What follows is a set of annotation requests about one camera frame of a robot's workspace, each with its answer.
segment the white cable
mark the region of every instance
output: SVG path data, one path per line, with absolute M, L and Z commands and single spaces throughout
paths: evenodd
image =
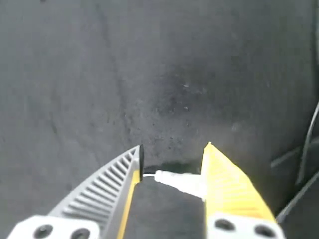
M 155 174 L 145 173 L 145 174 L 143 174 L 143 178 L 145 178 L 145 177 L 155 177 Z

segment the black object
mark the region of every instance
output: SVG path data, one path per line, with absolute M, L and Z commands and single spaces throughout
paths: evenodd
M 53 226 L 51 225 L 42 225 L 40 227 L 38 227 L 34 234 L 33 234 L 33 237 L 35 239 L 43 239 L 43 238 L 46 238 L 47 236 L 49 236 L 51 234 L 53 230 Z
M 219 219 L 215 222 L 215 227 L 224 231 L 234 231 L 235 225 L 228 220 Z
M 274 238 L 276 234 L 269 227 L 264 225 L 258 225 L 255 227 L 255 233 L 266 238 Z
M 140 181 L 143 180 L 143 173 L 144 173 L 144 146 L 140 145 Z
M 81 228 L 72 233 L 71 239 L 88 239 L 89 236 L 90 231 L 85 228 Z

